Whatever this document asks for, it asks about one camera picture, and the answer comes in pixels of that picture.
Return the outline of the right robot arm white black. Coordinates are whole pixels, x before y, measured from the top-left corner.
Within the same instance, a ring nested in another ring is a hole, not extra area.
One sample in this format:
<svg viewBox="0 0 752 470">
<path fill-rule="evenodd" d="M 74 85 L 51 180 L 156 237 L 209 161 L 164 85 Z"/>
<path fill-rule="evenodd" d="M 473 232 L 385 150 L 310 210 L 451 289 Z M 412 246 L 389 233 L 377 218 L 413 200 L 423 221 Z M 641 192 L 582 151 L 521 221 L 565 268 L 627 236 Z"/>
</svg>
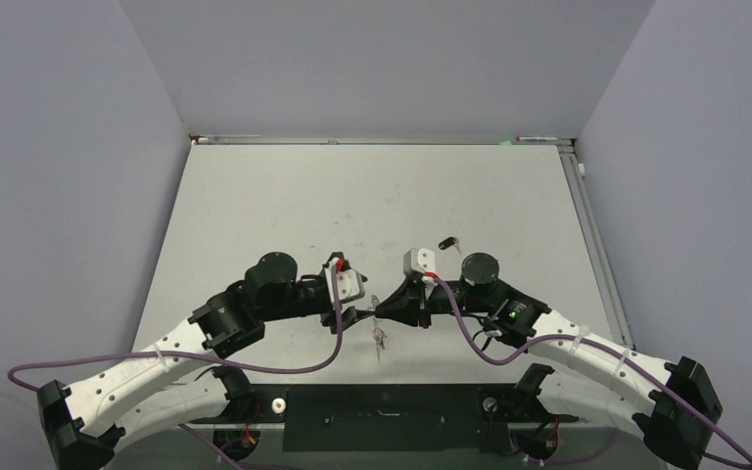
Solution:
<svg viewBox="0 0 752 470">
<path fill-rule="evenodd" d="M 412 249 L 403 273 L 400 286 L 376 306 L 376 317 L 427 328 L 438 314 L 454 315 L 460 327 L 466 316 L 478 315 L 494 340 L 578 373 L 547 371 L 517 388 L 514 405 L 522 416 L 611 424 L 680 469 L 696 469 L 705 458 L 723 408 L 700 362 L 645 355 L 591 332 L 501 280 L 498 260 L 485 253 L 465 258 L 459 278 L 448 281 L 436 273 L 433 252 Z"/>
</svg>

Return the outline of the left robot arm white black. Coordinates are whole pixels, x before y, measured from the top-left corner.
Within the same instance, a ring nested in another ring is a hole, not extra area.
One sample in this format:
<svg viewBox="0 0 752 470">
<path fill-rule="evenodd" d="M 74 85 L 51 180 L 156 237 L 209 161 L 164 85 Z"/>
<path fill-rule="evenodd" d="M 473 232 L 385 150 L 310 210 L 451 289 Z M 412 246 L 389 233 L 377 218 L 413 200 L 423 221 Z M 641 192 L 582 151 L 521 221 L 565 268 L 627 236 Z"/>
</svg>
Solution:
<svg viewBox="0 0 752 470">
<path fill-rule="evenodd" d="M 80 381 L 41 386 L 37 405 L 56 467 L 102 469 L 125 446 L 165 428 L 221 414 L 244 419 L 253 406 L 241 387 L 250 367 L 231 355 L 279 319 L 316 315 L 341 338 L 343 306 L 363 298 L 365 282 L 341 252 L 305 276 L 291 256 L 268 253 L 142 351 Z"/>
</svg>

